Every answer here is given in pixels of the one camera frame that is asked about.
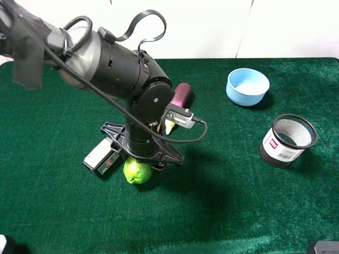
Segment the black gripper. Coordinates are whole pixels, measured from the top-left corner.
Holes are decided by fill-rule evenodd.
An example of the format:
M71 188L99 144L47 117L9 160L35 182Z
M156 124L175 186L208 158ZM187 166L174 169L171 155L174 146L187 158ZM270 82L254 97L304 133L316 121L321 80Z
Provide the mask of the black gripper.
M124 160L132 157L153 169L164 169L167 164L181 165L184 161L184 156L170 142L154 138L128 118L124 125L105 122L101 131L112 139L111 149Z

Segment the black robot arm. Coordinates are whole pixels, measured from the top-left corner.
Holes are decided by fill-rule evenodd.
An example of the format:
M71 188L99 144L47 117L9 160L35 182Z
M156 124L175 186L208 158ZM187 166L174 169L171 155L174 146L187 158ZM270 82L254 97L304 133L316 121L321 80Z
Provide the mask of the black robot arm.
M13 80L28 89L42 84L44 65L59 71L69 85L99 94L119 110L124 125L105 123L106 138L84 159L94 173L107 162L135 158L156 169L180 165L184 157L161 126L175 92L168 76L145 51L129 50L92 20L78 16L56 27L15 1L1 1L1 55L14 60Z

